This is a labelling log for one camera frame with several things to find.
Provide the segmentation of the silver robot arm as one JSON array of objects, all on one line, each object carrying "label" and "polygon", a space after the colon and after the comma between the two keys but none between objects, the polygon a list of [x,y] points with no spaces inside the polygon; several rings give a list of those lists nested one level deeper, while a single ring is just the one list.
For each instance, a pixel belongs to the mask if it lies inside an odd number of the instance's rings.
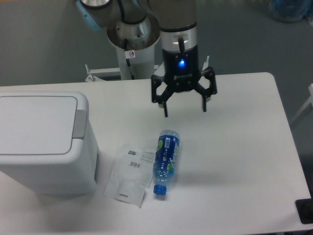
[{"label": "silver robot arm", "polygon": [[106,29],[121,79],[150,79],[161,108],[175,93],[195,90],[203,104],[217,93],[213,69],[199,67],[195,1],[78,0],[76,7],[89,28]]}]

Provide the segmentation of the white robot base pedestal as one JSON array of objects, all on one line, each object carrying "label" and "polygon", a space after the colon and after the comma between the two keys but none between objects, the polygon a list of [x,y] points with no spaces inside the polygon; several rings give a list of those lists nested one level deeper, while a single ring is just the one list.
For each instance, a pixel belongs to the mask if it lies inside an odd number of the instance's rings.
[{"label": "white robot base pedestal", "polygon": [[115,47],[122,80],[150,79],[155,70],[155,45],[160,38],[157,19],[148,14],[137,24],[118,21],[107,27]]}]

